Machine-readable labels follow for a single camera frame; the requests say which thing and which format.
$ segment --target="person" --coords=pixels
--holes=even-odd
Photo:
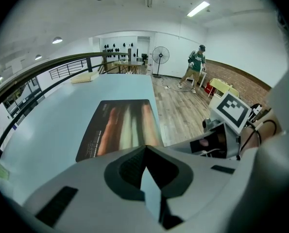
[[[193,51],[189,57],[188,57],[188,68],[185,75],[182,77],[180,82],[178,83],[178,87],[182,88],[182,82],[189,76],[193,75],[194,78],[194,88],[192,89],[193,93],[196,93],[196,85],[197,81],[199,79],[200,71],[201,71],[201,65],[203,64],[203,67],[205,68],[205,57],[203,55],[203,52],[205,52],[205,46],[200,45],[198,51]]]

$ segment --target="ceiling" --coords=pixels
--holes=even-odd
[[[59,48],[51,44],[57,32],[72,32],[69,40],[76,40],[78,35],[72,31],[76,24],[85,21],[92,14],[107,13],[117,7],[146,6],[152,10],[170,10],[176,17],[188,19],[206,28],[272,20],[273,5],[269,0],[205,0],[210,3],[207,9],[197,16],[187,17],[202,1],[204,0],[21,0],[0,29],[0,72],[4,71],[4,76],[12,75],[11,70],[5,71],[6,63],[17,58],[29,60],[24,67],[30,66],[38,52],[42,51],[46,56]]]

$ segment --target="white table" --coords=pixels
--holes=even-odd
[[[22,205],[42,184],[76,163],[100,101],[135,99],[150,101],[159,125],[150,76],[103,74],[92,82],[61,86],[26,116],[10,138],[0,159],[10,176],[8,182],[0,181],[0,190]]]

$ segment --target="standing fan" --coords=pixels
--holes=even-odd
[[[152,58],[156,63],[158,63],[157,74],[153,74],[153,76],[156,78],[160,78],[161,76],[158,74],[159,66],[160,64],[164,64],[169,60],[169,51],[165,47],[157,47],[153,50]]]

